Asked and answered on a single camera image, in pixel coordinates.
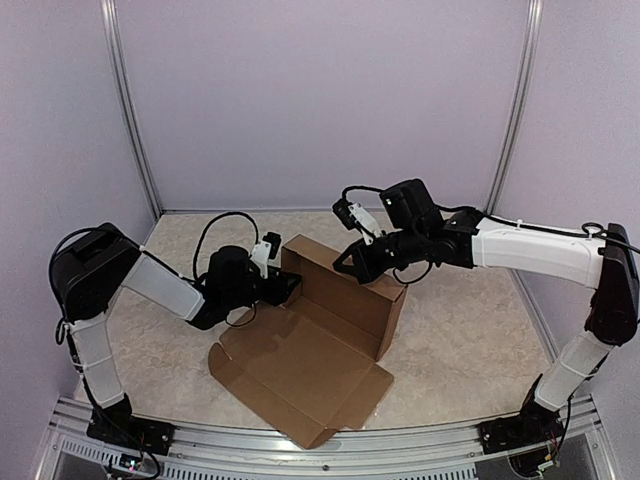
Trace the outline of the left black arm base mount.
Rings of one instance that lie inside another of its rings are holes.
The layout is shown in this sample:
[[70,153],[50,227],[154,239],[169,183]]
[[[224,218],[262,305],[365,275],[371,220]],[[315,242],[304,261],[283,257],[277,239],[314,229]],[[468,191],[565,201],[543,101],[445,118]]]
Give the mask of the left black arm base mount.
[[107,420],[92,418],[88,437],[145,453],[166,456],[172,444],[176,426],[157,420],[132,417],[127,426],[119,428]]

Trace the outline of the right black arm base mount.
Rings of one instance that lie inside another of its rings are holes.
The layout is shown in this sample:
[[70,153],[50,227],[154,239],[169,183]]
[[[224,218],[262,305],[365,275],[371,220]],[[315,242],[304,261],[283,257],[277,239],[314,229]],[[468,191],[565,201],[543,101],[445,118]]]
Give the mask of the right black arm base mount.
[[484,454],[518,449],[559,439],[564,425],[558,415],[517,414],[481,422],[478,433]]

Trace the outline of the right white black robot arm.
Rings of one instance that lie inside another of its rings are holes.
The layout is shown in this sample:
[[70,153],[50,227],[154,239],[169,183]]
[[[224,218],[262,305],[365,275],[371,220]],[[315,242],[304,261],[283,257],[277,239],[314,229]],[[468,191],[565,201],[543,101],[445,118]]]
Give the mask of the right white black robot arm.
[[504,268],[546,275],[593,292],[582,332],[532,386],[511,426],[523,444],[535,442],[559,410],[616,347],[629,342],[639,325],[639,275],[623,226],[587,222],[578,230],[507,220],[471,206],[443,207],[424,182],[410,179],[376,189],[393,226],[385,232],[343,189],[332,210],[343,226],[361,237],[334,261],[339,273],[361,284],[387,271],[398,273],[424,262],[473,268]]

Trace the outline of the brown cardboard box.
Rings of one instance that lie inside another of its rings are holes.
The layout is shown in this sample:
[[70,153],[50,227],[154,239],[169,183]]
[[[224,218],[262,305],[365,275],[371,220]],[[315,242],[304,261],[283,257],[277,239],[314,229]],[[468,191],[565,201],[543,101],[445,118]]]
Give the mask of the brown cardboard box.
[[258,306],[208,354],[211,376],[304,449],[363,427],[394,377],[379,365],[407,290],[391,276],[361,285],[336,272],[337,251],[304,235],[281,253],[302,282],[282,306]]

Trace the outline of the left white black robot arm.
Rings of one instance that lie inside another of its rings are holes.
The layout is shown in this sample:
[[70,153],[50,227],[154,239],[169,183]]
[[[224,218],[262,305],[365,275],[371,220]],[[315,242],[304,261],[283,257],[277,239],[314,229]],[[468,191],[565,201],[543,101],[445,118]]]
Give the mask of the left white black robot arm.
[[286,303],[301,277],[273,265],[280,238],[269,232],[253,249],[227,245],[207,270],[187,277],[112,223],[68,234],[48,262],[60,318],[55,340],[69,350],[92,408],[89,432],[133,443],[140,424],[119,376],[108,321],[122,297],[135,297],[164,316],[207,331],[232,312]]

